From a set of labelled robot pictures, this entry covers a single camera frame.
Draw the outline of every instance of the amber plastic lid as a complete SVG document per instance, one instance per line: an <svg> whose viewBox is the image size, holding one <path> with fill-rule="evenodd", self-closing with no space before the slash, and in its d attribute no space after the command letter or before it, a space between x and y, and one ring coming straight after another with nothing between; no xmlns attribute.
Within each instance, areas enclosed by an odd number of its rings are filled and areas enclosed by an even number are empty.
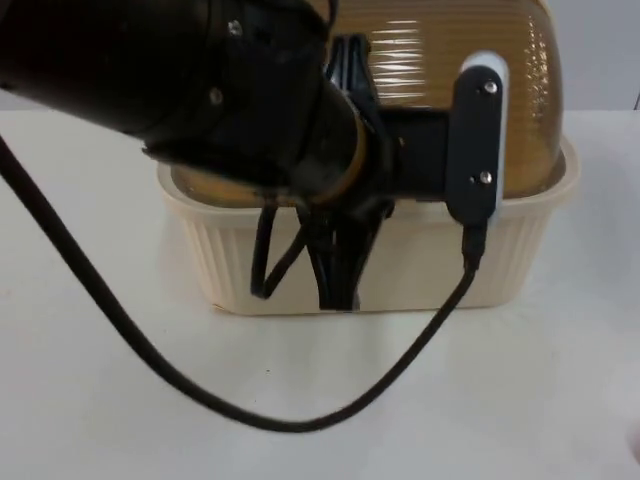
<svg viewBox="0 0 640 480"><path fill-rule="evenodd" d="M321 13L326 0L310 0ZM505 196L546 190L559 160L562 78L553 22L538 0L341 0L335 33L365 33L385 105L448 108L469 55L491 50L510 69ZM186 169L176 183L194 199L259 205L250 188Z"/></svg>

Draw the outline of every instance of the white wall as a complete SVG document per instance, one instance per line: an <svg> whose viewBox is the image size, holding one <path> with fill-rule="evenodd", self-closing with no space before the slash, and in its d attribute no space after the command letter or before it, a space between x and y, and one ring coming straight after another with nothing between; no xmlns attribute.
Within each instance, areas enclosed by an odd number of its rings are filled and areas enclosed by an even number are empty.
<svg viewBox="0 0 640 480"><path fill-rule="evenodd" d="M640 91L640 0L548 0L570 110L633 109ZM0 92L0 109L30 103Z"/></svg>

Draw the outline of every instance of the cream plastic tub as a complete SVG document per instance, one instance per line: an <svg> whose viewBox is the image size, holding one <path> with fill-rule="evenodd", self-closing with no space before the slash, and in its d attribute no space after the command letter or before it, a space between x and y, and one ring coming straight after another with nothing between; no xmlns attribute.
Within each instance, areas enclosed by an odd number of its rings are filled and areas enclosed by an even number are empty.
<svg viewBox="0 0 640 480"><path fill-rule="evenodd" d="M545 192L505 200L489 233L487 252L463 307L497 306L521 290L553 211L575 191L578 157L567 142L555 181ZM274 296L251 296L249 281L256 208L218 208L198 203L179 190L171 168L160 165L158 178L169 208L182 220L202 290L213 305L243 315L318 313L315 277L304 253ZM299 228L293 209L279 211L271 242L273 265ZM461 228L442 203L398 204L376 242L360 284L362 311L439 308L462 275Z"/></svg>

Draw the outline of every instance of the black wire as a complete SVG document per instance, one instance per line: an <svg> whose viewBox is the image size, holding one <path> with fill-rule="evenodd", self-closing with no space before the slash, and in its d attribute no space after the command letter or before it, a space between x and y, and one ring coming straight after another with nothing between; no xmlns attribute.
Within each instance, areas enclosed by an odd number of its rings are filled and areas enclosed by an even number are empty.
<svg viewBox="0 0 640 480"><path fill-rule="evenodd" d="M340 10L340 0L329 0L329 21L327 22L327 28L329 33L333 30L338 19L338 11Z"/></svg>
<svg viewBox="0 0 640 480"><path fill-rule="evenodd" d="M316 432L342 423L363 411L411 365L442 327L451 312L458 306L475 278L475 270L467 269L465 271L455 291L398 363L353 403L330 415L313 420L297 422L276 420L248 412L210 394L179 372L156 350L120 305L104 279L78 246L58 214L15 158L2 137L0 137L0 173L113 327L151 370L169 385L203 407L230 420L260 430L281 433Z"/></svg>

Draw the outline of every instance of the screw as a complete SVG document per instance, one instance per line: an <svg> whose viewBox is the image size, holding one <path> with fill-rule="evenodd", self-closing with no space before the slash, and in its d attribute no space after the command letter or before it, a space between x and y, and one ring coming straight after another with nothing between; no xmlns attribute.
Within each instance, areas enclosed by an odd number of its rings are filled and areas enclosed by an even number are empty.
<svg viewBox="0 0 640 480"><path fill-rule="evenodd" d="M496 82L487 82L484 84L484 91L490 95L498 93L498 84Z"/></svg>
<svg viewBox="0 0 640 480"><path fill-rule="evenodd" d="M491 185L493 183L493 175L490 172L482 172L480 174L480 183L483 185Z"/></svg>
<svg viewBox="0 0 640 480"><path fill-rule="evenodd" d="M222 102L224 101L224 95L219 88L213 87L209 91L209 100L211 100L211 103L213 105L222 105Z"/></svg>
<svg viewBox="0 0 640 480"><path fill-rule="evenodd" d="M238 20L233 20L227 25L232 37L241 37L243 34L242 24Z"/></svg>

